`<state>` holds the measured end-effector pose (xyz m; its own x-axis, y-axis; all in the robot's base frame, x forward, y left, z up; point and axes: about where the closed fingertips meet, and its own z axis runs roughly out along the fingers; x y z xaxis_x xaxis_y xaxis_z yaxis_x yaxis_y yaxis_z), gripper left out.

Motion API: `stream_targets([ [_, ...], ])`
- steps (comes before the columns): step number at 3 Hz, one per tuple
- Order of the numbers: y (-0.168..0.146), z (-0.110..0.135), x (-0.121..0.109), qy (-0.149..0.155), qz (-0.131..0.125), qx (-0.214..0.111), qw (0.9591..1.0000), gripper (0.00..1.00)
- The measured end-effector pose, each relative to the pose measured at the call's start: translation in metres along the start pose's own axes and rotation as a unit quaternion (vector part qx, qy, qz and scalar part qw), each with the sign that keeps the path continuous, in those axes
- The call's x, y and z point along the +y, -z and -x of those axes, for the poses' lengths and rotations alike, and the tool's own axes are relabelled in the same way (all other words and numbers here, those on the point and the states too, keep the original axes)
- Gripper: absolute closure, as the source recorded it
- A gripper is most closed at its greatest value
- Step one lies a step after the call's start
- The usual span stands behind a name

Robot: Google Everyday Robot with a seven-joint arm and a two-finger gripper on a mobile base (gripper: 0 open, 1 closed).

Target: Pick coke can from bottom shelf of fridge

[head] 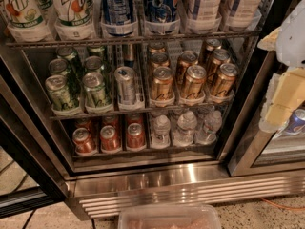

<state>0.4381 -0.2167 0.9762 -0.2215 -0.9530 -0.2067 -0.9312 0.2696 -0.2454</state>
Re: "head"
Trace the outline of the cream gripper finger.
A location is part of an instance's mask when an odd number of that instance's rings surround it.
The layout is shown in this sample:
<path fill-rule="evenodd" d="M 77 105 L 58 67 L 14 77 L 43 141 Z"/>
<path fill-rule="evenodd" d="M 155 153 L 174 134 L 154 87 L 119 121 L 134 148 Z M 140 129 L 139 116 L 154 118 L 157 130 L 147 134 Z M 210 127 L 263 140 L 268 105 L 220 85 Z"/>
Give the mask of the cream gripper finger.
<path fill-rule="evenodd" d="M 304 68 L 292 68 L 283 74 L 274 73 L 261 110 L 259 129 L 266 133 L 275 133 L 304 101 Z"/>
<path fill-rule="evenodd" d="M 274 29 L 270 34 L 261 39 L 257 46 L 264 51 L 275 51 L 276 40 L 280 32 L 280 27 Z"/>

